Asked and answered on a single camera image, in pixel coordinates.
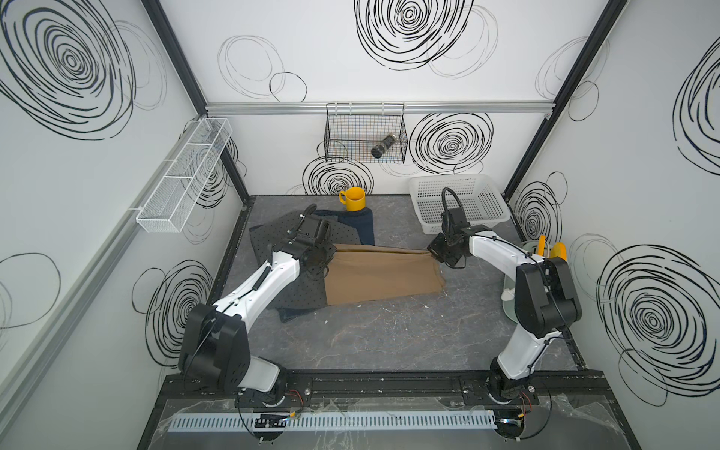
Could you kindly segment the tan brown skirt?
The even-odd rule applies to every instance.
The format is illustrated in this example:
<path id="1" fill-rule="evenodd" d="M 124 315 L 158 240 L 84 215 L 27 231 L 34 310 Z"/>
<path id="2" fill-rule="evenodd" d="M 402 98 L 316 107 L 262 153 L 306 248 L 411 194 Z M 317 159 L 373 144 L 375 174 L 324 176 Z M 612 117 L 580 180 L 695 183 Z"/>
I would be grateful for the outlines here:
<path id="1" fill-rule="evenodd" d="M 337 244 L 324 279 L 330 306 L 388 300 L 444 290 L 439 263 L 426 250 Z"/>

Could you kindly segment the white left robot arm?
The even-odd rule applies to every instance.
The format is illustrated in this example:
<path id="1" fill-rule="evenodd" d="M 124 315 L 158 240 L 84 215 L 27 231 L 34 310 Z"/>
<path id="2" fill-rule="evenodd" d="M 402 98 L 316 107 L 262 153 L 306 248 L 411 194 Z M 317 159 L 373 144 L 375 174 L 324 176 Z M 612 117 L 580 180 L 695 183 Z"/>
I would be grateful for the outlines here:
<path id="1" fill-rule="evenodd" d="M 238 288 L 212 305 L 199 304 L 187 317 L 177 366 L 183 378 L 225 394 L 253 390 L 261 401 L 278 405 L 287 392 L 287 370 L 255 356 L 249 331 L 287 286 L 305 273 L 326 273 L 337 251 L 330 241 L 331 222 L 311 204 L 297 215 L 268 259 Z"/>

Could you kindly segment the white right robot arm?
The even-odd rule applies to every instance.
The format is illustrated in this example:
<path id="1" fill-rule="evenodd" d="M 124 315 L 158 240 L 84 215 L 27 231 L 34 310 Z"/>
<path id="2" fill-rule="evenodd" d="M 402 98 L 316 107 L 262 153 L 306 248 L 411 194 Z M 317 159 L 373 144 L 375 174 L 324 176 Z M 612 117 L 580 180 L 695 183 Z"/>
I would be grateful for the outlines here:
<path id="1" fill-rule="evenodd" d="M 471 256 L 484 260 L 515 282 L 517 326 L 492 360 L 487 377 L 487 391 L 495 402 L 513 401 L 528 386 L 549 345 L 581 318 L 568 263 L 526 251 L 484 226 L 472 227 L 460 207 L 442 212 L 441 231 L 427 250 L 450 267 Z"/>

